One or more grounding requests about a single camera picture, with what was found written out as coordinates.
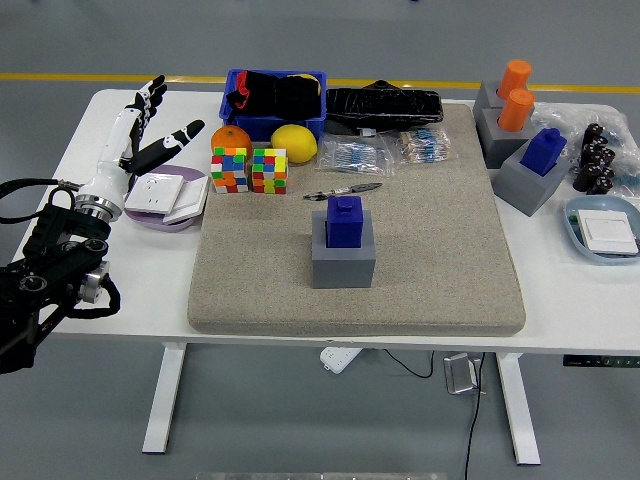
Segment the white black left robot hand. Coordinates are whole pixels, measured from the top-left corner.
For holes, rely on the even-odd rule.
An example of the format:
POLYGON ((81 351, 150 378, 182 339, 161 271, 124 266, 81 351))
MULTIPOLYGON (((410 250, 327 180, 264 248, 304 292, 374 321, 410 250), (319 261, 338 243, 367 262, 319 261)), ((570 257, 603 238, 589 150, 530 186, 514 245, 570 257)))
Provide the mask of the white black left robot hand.
POLYGON ((100 153, 95 176, 81 186, 75 209, 81 213, 115 221, 125 209, 131 178, 142 176, 177 156, 203 130, 194 120, 142 148, 140 142, 167 91, 160 75, 136 91, 133 100, 118 114, 100 153))

